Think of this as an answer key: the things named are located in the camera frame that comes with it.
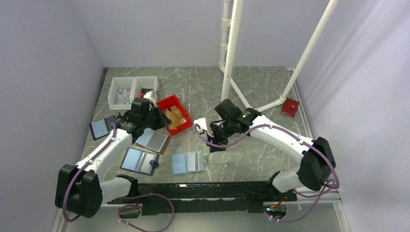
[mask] white container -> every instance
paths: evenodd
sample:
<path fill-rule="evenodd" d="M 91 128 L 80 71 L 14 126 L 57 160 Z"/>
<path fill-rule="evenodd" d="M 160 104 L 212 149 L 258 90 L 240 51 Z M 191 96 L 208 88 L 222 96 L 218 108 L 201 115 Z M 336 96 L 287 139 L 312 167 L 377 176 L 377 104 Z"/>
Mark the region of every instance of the white container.
<path fill-rule="evenodd" d="M 130 88 L 130 104 L 116 104 L 117 93 L 121 88 Z M 108 93 L 108 106 L 110 110 L 130 110 L 134 98 L 139 97 L 141 89 L 159 90 L 159 84 L 156 76 L 135 76 L 135 77 L 113 77 L 110 91 Z"/>

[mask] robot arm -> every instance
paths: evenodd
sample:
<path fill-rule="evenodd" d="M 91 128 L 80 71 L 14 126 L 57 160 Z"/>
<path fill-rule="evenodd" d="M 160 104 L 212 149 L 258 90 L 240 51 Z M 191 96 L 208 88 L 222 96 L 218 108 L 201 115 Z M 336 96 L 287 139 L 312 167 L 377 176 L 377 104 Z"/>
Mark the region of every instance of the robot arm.
<path fill-rule="evenodd" d="M 324 159 L 310 147 L 322 152 L 336 167 L 329 143 L 322 137 L 312 140 L 288 131 L 254 109 L 247 108 L 242 112 L 229 99 L 222 101 L 215 110 L 222 120 L 211 122 L 211 130 L 204 118 L 194 121 L 198 132 L 206 134 L 210 152 L 226 150 L 230 146 L 228 137 L 234 133 L 248 133 L 248 136 L 262 139 L 285 151 L 299 163 L 298 167 L 277 172 L 270 178 L 268 182 L 272 184 L 275 195 L 280 196 L 298 187 L 314 191 L 321 189 L 331 170 Z"/>
<path fill-rule="evenodd" d="M 138 191 L 138 188 L 133 188 L 138 181 L 132 177 L 119 175 L 100 182 L 117 155 L 131 146 L 146 128 L 158 130 L 171 123 L 157 107 L 154 92 L 150 92 L 143 98 L 135 98 L 131 110 L 124 116 L 117 116 L 117 129 L 91 154 L 75 166 L 66 164 L 60 169 L 55 198 L 57 207 L 66 207 L 68 211 L 89 218 L 106 202 L 138 195 L 132 192 Z"/>

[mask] purple cable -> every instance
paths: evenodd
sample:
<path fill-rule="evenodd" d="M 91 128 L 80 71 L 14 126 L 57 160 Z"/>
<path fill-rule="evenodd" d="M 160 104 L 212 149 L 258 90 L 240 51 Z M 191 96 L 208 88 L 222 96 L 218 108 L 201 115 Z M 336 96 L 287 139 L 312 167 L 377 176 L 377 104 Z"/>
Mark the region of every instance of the purple cable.
<path fill-rule="evenodd" d="M 159 231 L 153 231 L 153 232 L 162 232 L 162 231 L 168 229 L 168 227 L 171 225 L 172 221 L 174 220 L 175 209 L 174 209 L 174 206 L 172 205 L 172 202 L 171 202 L 168 198 L 166 198 L 165 196 L 163 196 L 163 195 L 161 195 L 161 194 L 151 193 L 151 194 L 144 194 L 144 195 L 140 195 L 140 196 L 136 196 L 136 197 L 119 197 L 119 198 L 117 198 L 117 199 L 134 200 L 134 199 L 143 198 L 143 197 L 150 197 L 150 196 L 162 197 L 162 198 L 164 198 L 164 199 L 169 203 L 169 205 L 171 206 L 172 214 L 171 214 L 171 220 L 169 220 L 169 223 L 168 223 L 163 229 L 161 229 L 161 230 L 159 230 Z M 142 232 L 152 232 L 152 231 L 146 231 L 146 230 L 144 230 L 144 229 L 141 229 L 141 228 L 135 226 L 134 224 L 129 223 L 129 222 L 127 222 L 126 220 L 122 219 L 121 216 L 120 216 L 121 210 L 124 209 L 124 208 L 127 208 L 127 207 L 138 207 L 138 206 L 133 205 L 133 204 L 128 204 L 128 205 L 124 205 L 124 206 L 122 206 L 121 208 L 119 208 L 118 211 L 117 211 L 117 216 L 118 216 L 119 221 L 121 221 L 122 223 L 125 223 L 125 224 L 127 224 L 127 225 L 133 227 L 134 229 L 139 230 L 139 231 L 142 231 Z"/>
<path fill-rule="evenodd" d="M 235 145 L 235 144 L 238 143 L 240 140 L 242 140 L 248 133 L 250 133 L 252 130 L 254 130 L 254 129 L 256 129 L 256 128 L 260 128 L 260 127 L 275 128 L 275 129 L 277 129 L 277 130 L 280 130 L 280 131 L 283 131 L 283 132 L 287 133 L 287 134 L 290 135 L 292 138 L 294 138 L 296 141 L 298 141 L 298 142 L 300 141 L 300 138 L 299 138 L 299 137 L 297 137 L 296 135 L 294 135 L 292 132 L 288 131 L 287 129 L 282 128 L 282 127 L 278 127 L 278 126 L 274 126 L 274 125 L 269 125 L 269 124 L 261 124 L 261 125 L 254 126 L 254 127 L 250 128 L 249 130 L 247 130 L 245 133 L 243 133 L 236 141 L 234 141 L 233 143 L 230 143 L 230 144 L 226 144 L 226 145 L 217 145 L 217 144 L 213 144 L 213 143 L 209 142 L 208 140 L 206 140 L 206 139 L 205 139 L 204 137 L 202 137 L 202 135 L 199 133 L 198 128 L 201 128 L 201 127 L 200 127 L 198 124 L 195 124 L 194 129 L 195 129 L 196 134 L 202 139 L 202 141 L 204 141 L 204 142 L 205 142 L 206 144 L 208 144 L 209 146 L 213 146 L 213 147 L 217 147 L 217 148 L 227 148 L 227 147 L 230 147 L 230 146 Z M 295 193 L 298 194 L 298 195 L 300 195 L 300 196 L 307 197 L 307 198 L 317 197 L 317 199 L 316 199 L 315 203 L 312 205 L 312 207 L 309 209 L 309 211 L 308 211 L 305 215 L 303 215 L 302 217 L 300 217 L 300 218 L 298 218 L 298 219 L 295 219 L 295 220 L 285 220 L 285 221 L 279 220 L 279 222 L 292 223 L 292 222 L 298 222 L 298 221 L 300 221 L 300 220 L 303 220 L 303 219 L 306 218 L 306 217 L 312 212 L 312 210 L 316 207 L 316 204 L 318 203 L 320 197 L 321 197 L 323 194 L 328 193 L 328 192 L 329 192 L 330 190 L 332 190 L 332 189 L 338 189 L 339 186 L 340 186 L 339 178 L 337 177 L 335 168 L 334 168 L 333 165 L 330 163 L 329 159 L 328 159 L 321 151 L 319 151 L 319 150 L 318 150 L 317 148 L 315 148 L 314 146 L 312 146 L 312 145 L 306 143 L 305 141 L 303 141 L 303 145 L 309 147 L 310 149 L 312 149 L 313 151 L 315 151 L 316 153 L 318 153 L 320 157 L 322 157 L 322 159 L 326 162 L 327 166 L 329 166 L 330 171 L 332 172 L 333 177 L 334 177 L 335 179 L 331 179 L 331 180 L 327 181 L 326 183 L 324 183 L 323 188 L 322 188 L 322 190 L 320 191 L 320 193 L 315 194 L 315 195 L 309 196 L 309 195 L 302 194 L 302 193 L 300 193 L 300 192 L 298 192 L 298 191 L 295 190 Z"/>
<path fill-rule="evenodd" d="M 116 130 L 116 126 L 114 123 L 111 123 L 110 126 L 113 128 L 113 135 L 112 138 L 115 138 L 117 135 L 117 130 Z M 101 153 L 103 151 L 105 151 L 110 144 L 113 142 L 112 139 L 108 140 L 108 142 L 97 152 L 95 153 L 95 155 L 93 157 L 90 158 L 90 160 L 94 161 L 95 158 L 97 158 L 99 155 L 101 155 Z M 64 219 L 67 222 L 73 222 L 75 220 L 77 220 L 77 218 L 80 217 L 80 215 L 75 216 L 74 218 L 69 218 L 68 214 L 67 214 L 67 201 L 68 201 L 68 196 L 70 194 L 71 188 L 73 187 L 75 180 L 77 179 L 77 177 L 81 174 L 82 171 L 85 170 L 86 167 L 89 166 L 89 162 L 86 162 L 81 168 L 80 170 L 78 170 L 78 172 L 74 175 L 74 177 L 71 179 L 70 183 L 68 184 L 67 190 L 65 191 L 65 195 L 64 195 L 64 200 L 63 200 L 63 216 Z"/>
<path fill-rule="evenodd" d="M 327 181 L 327 183 L 329 183 L 329 182 L 334 182 L 334 181 L 335 181 L 334 179 L 331 179 L 331 180 Z M 294 223 L 294 222 L 298 222 L 298 221 L 301 221 L 301 220 L 305 219 L 305 218 L 313 211 L 313 209 L 316 207 L 316 205 L 318 204 L 319 199 L 320 199 L 320 196 L 322 196 L 323 194 L 325 194 L 325 191 L 324 191 L 325 188 L 326 188 L 326 186 L 323 186 L 320 195 L 319 195 L 318 198 L 315 200 L 315 202 L 313 203 L 312 207 L 310 207 L 310 209 L 309 209 L 303 216 L 301 216 L 300 218 L 295 219 L 295 220 L 280 220 L 280 219 L 277 219 L 277 222 L 281 222 L 281 223 Z"/>

